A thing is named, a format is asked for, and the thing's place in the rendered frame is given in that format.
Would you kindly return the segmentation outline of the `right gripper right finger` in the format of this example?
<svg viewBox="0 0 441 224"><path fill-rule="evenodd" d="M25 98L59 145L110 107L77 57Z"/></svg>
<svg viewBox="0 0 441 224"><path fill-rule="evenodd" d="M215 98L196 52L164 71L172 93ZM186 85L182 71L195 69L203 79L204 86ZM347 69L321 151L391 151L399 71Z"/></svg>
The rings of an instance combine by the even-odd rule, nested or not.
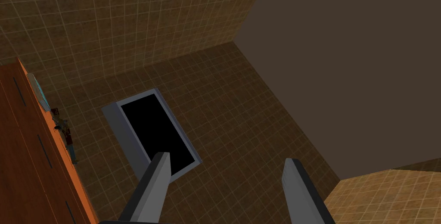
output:
<svg viewBox="0 0 441 224"><path fill-rule="evenodd" d="M336 224L298 159L285 159L282 185L291 224Z"/></svg>

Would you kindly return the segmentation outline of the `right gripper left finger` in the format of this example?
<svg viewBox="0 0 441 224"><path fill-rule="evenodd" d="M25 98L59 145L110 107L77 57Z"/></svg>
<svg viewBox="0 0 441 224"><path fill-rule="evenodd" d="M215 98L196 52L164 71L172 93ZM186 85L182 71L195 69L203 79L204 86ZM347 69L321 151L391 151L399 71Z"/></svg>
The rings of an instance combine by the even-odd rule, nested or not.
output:
<svg viewBox="0 0 441 224"><path fill-rule="evenodd" d="M155 154L118 221L158 222L170 178L170 153Z"/></svg>

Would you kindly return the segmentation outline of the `orange wooden cabinet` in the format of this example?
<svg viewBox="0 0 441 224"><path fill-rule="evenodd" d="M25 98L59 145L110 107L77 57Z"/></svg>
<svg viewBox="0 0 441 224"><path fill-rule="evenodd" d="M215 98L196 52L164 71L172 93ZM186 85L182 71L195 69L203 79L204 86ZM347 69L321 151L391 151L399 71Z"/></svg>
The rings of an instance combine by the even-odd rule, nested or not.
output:
<svg viewBox="0 0 441 224"><path fill-rule="evenodd" d="M0 224L98 224L63 149L22 63L0 65Z"/></svg>

